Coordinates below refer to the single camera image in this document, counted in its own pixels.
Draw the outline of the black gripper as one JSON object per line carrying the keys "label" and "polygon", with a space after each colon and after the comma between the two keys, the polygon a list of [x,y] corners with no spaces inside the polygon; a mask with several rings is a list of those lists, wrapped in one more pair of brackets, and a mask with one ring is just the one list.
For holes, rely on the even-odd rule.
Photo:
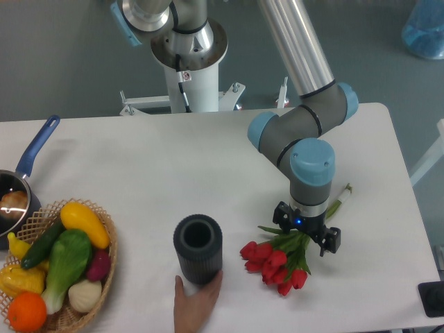
{"label": "black gripper", "polygon": [[284,234],[297,230],[309,236],[320,247],[320,257],[324,257],[325,252],[336,253],[341,245],[341,230],[336,227],[327,227],[326,208],[323,212],[314,212],[314,216],[308,216],[299,208],[291,208],[281,201],[274,210],[273,222],[279,226]]}

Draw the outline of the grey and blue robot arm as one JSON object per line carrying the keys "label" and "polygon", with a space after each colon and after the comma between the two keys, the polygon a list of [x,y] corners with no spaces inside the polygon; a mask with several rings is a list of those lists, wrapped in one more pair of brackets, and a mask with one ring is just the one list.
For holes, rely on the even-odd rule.
{"label": "grey and blue robot arm", "polygon": [[[335,154],[323,134],[348,120],[359,102],[351,86],[335,81],[301,1],[260,1],[259,7],[300,97],[283,115],[268,111],[248,127],[251,144],[290,182],[290,201],[273,221],[283,232],[307,234],[322,252],[335,253],[341,231],[325,225]],[[219,63],[228,49],[206,1],[114,1],[111,11],[133,45],[148,39],[163,66],[173,113],[232,110],[241,88],[219,92]]]}

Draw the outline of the person's hand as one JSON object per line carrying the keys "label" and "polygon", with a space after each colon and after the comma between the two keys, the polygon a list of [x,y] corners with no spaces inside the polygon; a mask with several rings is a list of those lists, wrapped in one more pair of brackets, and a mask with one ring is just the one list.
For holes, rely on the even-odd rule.
{"label": "person's hand", "polygon": [[174,332],[199,332],[203,328],[219,299],[222,280],[223,272],[219,271],[200,291],[187,296],[182,278],[175,276]]}

